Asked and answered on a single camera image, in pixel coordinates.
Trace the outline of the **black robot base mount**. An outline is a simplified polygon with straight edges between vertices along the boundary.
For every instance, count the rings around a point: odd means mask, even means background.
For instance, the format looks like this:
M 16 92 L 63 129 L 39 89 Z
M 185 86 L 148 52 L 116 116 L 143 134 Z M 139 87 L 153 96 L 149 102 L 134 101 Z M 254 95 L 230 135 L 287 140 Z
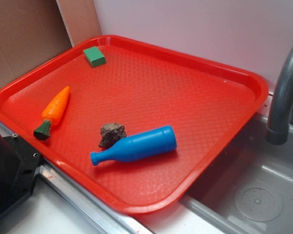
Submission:
M 22 137 L 0 134 L 0 219 L 32 195 L 41 161 Z

